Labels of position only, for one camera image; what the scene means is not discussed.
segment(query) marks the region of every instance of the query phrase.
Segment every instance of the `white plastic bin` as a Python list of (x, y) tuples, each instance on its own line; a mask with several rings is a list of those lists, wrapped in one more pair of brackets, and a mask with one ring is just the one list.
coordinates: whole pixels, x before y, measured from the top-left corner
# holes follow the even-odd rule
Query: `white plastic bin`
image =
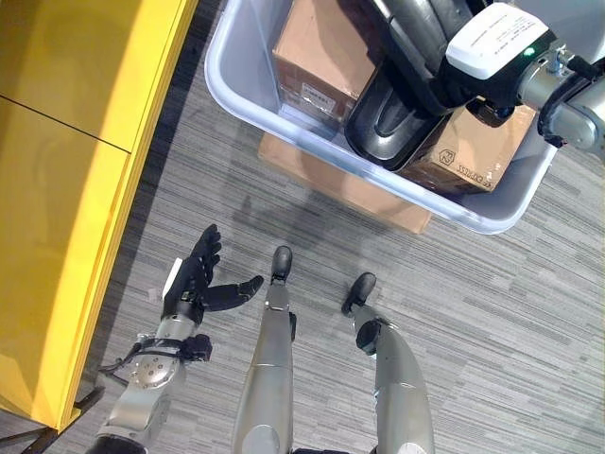
[[(342, 134), (324, 130), (280, 102), (271, 49), (291, 3), (229, 1), (205, 62), (206, 83), (216, 101), (252, 125), (468, 229), (497, 234), (512, 227), (526, 211), (556, 152), (538, 135), (535, 124), (491, 194), (445, 198), (390, 173), (355, 155)], [(603, 53), (602, 0), (517, 0), (516, 4), (541, 17), (587, 60)]]

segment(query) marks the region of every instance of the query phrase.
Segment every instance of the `cardboard box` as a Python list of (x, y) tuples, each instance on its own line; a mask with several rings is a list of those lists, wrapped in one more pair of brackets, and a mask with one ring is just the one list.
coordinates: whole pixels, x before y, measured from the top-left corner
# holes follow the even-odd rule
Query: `cardboard box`
[(504, 125), (491, 128), (460, 108), (397, 173), (440, 194), (492, 192), (533, 116), (530, 108), (520, 106)]
[(282, 101), (338, 126), (374, 70), (366, 42), (379, 43), (356, 1), (294, 0), (273, 49)]
[(263, 136), (258, 156), (300, 183), (414, 234), (421, 234), (431, 219), (431, 213), (424, 208), (300, 151), (271, 134)]

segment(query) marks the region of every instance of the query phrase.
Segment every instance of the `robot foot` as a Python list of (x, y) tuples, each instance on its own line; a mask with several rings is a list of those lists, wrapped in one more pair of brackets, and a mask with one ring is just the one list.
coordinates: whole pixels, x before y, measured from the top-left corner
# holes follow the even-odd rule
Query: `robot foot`
[(364, 272), (361, 274), (351, 286), (349, 295), (342, 304), (342, 308), (340, 309), (342, 313), (348, 316), (351, 313), (353, 305), (363, 306), (366, 304), (366, 300), (368, 299), (368, 296), (370, 296), (370, 293), (372, 293), (375, 285), (376, 276), (371, 272)]
[(273, 254), (273, 264), (271, 265), (271, 283), (274, 280), (284, 281), (290, 274), (292, 266), (292, 251), (287, 246), (280, 246)]

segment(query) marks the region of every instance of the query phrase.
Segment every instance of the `gray striped carpet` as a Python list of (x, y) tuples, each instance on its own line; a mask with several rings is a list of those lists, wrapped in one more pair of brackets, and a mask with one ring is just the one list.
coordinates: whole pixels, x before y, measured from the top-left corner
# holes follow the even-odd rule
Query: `gray striped carpet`
[[(373, 271), (371, 303), (403, 328), (423, 368), (438, 453), (603, 452), (603, 166), (559, 153), (527, 213), (500, 236), (438, 218), (422, 236), (393, 230), (258, 161), (261, 132), (219, 108), (204, 83), (217, 8), (200, 2), (181, 54), (87, 378), (153, 331), (160, 308), (148, 291), (216, 222), (224, 238), (216, 283), (267, 276), (276, 246), (294, 251), (296, 447), (362, 454), (375, 444), (373, 363), (338, 310), (356, 276)], [(206, 315), (212, 360), (190, 367), (151, 453), (230, 452), (261, 300)], [(48, 452), (83, 452), (119, 391), (108, 384)], [(0, 421), (3, 433), (26, 426), (6, 414)]]

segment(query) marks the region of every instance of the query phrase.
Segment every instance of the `yellow cabinet door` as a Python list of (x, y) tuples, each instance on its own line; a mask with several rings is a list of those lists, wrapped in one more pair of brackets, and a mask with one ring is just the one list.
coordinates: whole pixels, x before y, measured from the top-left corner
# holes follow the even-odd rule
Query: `yellow cabinet door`
[(2, 0), (0, 96), (132, 151), (196, 3)]
[(0, 98), (0, 408), (58, 429), (73, 418), (129, 157)]

